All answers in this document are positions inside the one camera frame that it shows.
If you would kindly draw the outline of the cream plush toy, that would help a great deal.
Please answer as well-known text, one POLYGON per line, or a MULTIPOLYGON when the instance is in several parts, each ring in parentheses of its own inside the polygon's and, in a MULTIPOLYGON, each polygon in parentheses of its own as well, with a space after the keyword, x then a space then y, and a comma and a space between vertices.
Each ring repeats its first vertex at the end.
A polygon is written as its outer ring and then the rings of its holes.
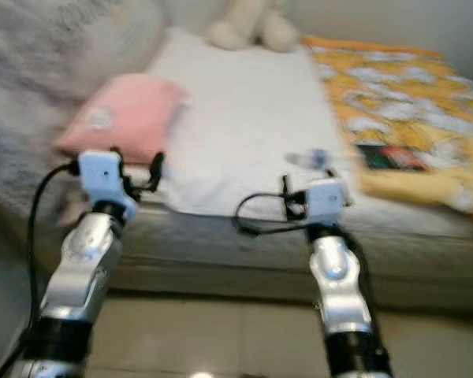
POLYGON ((222 18, 205 29, 203 37, 223 50, 244 50, 259 44, 274 53, 291 53, 302 35, 287 10, 287 0, 232 0, 222 18))

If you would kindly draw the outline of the dark green red book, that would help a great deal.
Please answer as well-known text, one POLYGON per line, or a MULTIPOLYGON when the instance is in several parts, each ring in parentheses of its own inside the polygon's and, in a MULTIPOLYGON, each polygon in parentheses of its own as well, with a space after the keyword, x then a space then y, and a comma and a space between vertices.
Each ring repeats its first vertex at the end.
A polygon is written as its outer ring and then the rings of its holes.
POLYGON ((399 146, 356 144, 368 169, 426 172, 428 166, 414 151, 399 146))

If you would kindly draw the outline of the clear plastic water bottle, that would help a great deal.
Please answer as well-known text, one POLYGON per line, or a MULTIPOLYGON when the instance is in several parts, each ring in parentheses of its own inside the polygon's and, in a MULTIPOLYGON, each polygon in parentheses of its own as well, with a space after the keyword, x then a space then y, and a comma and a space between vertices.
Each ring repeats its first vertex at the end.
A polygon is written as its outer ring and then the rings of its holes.
POLYGON ((290 165, 302 167, 302 169, 322 172, 322 170, 330 169, 333 165, 333 155, 326 149, 308 149, 285 154, 285 161, 289 162, 290 165))

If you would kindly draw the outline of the yellow cartoon egg quilt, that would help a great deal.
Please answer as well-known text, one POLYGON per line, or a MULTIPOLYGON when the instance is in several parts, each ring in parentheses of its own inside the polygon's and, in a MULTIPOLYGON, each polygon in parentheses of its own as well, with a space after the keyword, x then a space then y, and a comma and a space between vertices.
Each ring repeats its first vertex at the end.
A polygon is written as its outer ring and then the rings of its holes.
POLYGON ((303 40, 371 197, 473 215, 473 80, 441 54, 308 36, 303 40), (414 151, 426 172, 368 169, 356 144, 414 151))

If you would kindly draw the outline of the pink pillow with bunny print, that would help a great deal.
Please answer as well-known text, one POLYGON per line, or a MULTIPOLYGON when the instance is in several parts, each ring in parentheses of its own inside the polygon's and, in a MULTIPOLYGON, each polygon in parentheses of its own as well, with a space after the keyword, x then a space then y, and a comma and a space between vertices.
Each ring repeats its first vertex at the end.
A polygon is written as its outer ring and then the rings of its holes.
POLYGON ((117 149, 128 165, 149 165, 164 151, 167 130, 188 97, 172 80, 122 73, 89 98, 54 146, 65 154, 117 149))

